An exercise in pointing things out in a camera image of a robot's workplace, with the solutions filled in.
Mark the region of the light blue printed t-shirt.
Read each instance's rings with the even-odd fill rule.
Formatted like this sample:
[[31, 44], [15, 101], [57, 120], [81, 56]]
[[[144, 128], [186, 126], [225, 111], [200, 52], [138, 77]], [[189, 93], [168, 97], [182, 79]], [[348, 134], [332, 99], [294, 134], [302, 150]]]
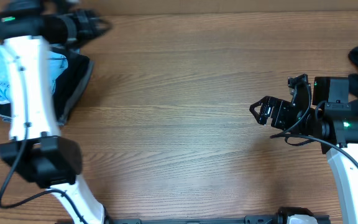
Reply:
[[[49, 52], [49, 86], [52, 94], [55, 92], [57, 78], [68, 68], [67, 58], [63, 54]], [[9, 69], [2, 54], [2, 46], [0, 45], [0, 105], [5, 105], [11, 102], [10, 84], [9, 84]]]

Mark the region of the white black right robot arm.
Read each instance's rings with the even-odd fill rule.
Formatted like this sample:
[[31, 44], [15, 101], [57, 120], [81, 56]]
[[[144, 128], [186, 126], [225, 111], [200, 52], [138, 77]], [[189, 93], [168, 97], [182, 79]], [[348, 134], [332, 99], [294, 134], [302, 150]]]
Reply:
[[349, 80], [302, 74], [288, 79], [291, 101], [265, 96], [249, 108], [261, 125], [279, 129], [272, 138], [297, 138], [296, 146], [312, 142], [322, 153], [336, 183], [342, 220], [358, 223], [358, 116], [349, 102]]

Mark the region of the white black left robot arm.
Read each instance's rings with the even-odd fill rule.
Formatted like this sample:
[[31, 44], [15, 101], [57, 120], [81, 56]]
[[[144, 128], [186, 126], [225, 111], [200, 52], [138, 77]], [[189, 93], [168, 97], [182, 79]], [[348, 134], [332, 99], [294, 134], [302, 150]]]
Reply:
[[79, 145], [61, 135], [48, 79], [52, 44], [80, 48], [111, 24], [69, 1], [55, 4], [55, 14], [45, 14], [42, 1], [11, 1], [0, 12], [11, 91], [9, 142], [0, 145], [0, 156], [12, 174], [37, 184], [41, 195], [54, 195], [74, 223], [111, 223], [83, 177]]

